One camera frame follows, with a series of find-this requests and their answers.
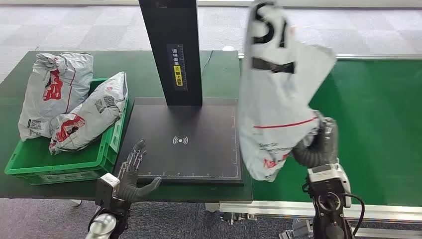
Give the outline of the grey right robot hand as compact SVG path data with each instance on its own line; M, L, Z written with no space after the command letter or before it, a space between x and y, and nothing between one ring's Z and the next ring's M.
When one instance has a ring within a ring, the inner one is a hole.
M336 120L314 110L318 127L312 129L292 149L291 155L306 168L338 162L338 126Z

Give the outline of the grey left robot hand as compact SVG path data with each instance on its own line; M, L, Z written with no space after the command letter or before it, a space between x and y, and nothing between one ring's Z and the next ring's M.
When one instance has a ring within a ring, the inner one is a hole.
M118 174L120 185L117 197L128 203L140 202L146 195L156 190L162 182L161 177L155 177L148 185L137 186L138 169L146 153L145 140L141 139L134 145L126 160L121 164Z

